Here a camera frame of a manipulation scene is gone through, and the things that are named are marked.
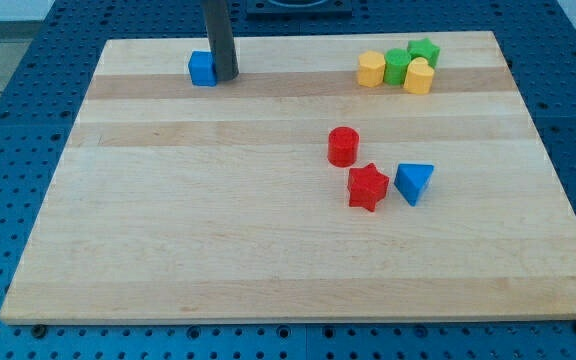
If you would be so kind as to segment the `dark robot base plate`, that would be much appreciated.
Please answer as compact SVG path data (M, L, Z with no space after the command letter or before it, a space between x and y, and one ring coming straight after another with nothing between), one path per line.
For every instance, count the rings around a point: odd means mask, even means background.
M245 0L248 18L342 15L353 12L351 0Z

